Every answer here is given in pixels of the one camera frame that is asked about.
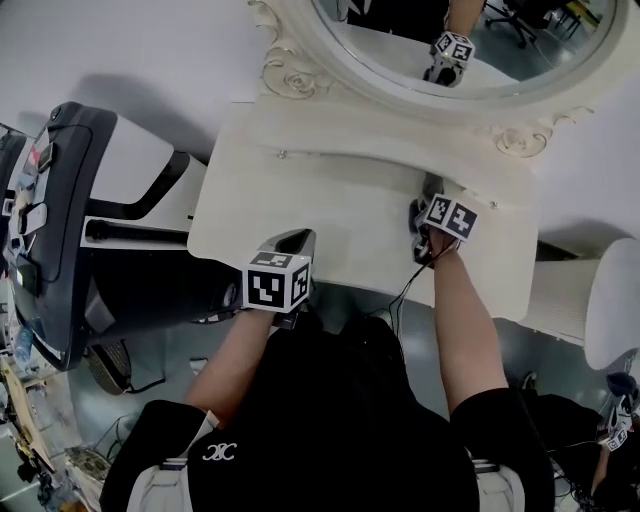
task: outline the white vanity table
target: white vanity table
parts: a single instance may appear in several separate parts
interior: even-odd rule
[[[189,251],[241,266],[266,239],[311,228],[316,280],[395,296],[419,268],[409,204],[426,173],[438,174],[445,194],[479,213],[461,255],[481,298],[492,316],[521,320],[538,235],[535,156],[557,122],[587,110],[636,58],[638,7],[610,4],[609,31],[561,68],[522,84],[497,70],[474,81],[470,69],[467,83],[479,88],[446,89],[395,80],[399,68],[377,73],[357,44],[390,36],[332,31],[318,2],[251,0],[274,33],[265,87],[254,104],[229,106]],[[350,32],[357,41],[346,47]],[[473,72],[491,77],[487,67]],[[433,305],[431,271],[408,298]]]

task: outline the white wall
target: white wall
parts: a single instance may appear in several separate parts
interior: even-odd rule
[[[35,134],[66,100],[113,109],[208,159],[224,106],[251,101],[268,34],[246,0],[6,0],[0,120]],[[640,74],[563,126],[539,166],[543,238],[640,237]]]

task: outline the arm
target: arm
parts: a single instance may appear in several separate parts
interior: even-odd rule
[[[449,237],[432,231],[435,253]],[[462,259],[449,251],[435,265],[436,337],[449,412],[467,398],[507,388],[498,334]]]
[[[240,313],[220,349],[191,385],[185,402],[211,411],[223,427],[228,424],[258,369],[273,317],[266,311]]]
[[[596,492],[598,486],[602,483],[602,481],[607,478],[607,465],[609,464],[609,448],[606,446],[602,447],[600,451],[600,460],[598,460],[598,466],[596,467],[596,474],[593,475],[593,485],[591,486],[591,496],[593,496]]]
[[[468,37],[483,8],[484,0],[451,0],[448,30]]]

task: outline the mirror frame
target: mirror frame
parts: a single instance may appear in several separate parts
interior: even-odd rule
[[[505,86],[508,95],[493,97],[468,92],[458,92],[458,97],[430,95],[376,74],[339,43],[312,0],[248,3],[256,8],[258,25],[270,27],[275,34],[263,70],[272,92],[306,99],[328,89],[335,79],[396,111],[446,124],[489,125],[563,117],[565,112],[586,107],[638,64],[640,7],[634,0],[610,2],[609,30],[587,45],[590,54],[540,77]]]

